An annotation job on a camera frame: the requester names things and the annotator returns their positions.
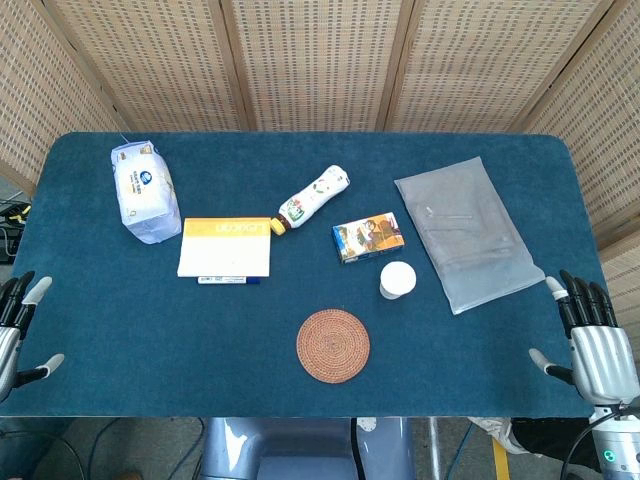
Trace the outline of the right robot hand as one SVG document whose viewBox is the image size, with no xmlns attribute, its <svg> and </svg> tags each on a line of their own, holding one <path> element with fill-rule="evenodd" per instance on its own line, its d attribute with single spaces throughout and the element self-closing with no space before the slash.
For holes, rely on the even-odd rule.
<svg viewBox="0 0 640 480">
<path fill-rule="evenodd" d="M 629 338 L 618 324 L 607 291 L 562 270 L 545 283 L 557 305 L 571 366 L 531 348 L 533 363 L 547 376 L 574 386 L 594 406 L 629 405 L 639 397 L 639 379 Z"/>
</svg>

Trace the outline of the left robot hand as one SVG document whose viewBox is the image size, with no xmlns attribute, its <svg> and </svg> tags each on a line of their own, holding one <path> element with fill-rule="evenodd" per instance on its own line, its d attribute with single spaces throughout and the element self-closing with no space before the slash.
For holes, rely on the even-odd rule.
<svg viewBox="0 0 640 480">
<path fill-rule="evenodd" d="M 1 285 L 1 401 L 15 389 L 48 378 L 64 362 L 65 355 L 54 354 L 45 363 L 32 369 L 19 371 L 22 344 L 39 303 L 50 286 L 52 278 L 42 277 L 29 291 L 27 287 L 35 276 L 28 271 L 21 277 L 10 278 Z"/>
</svg>

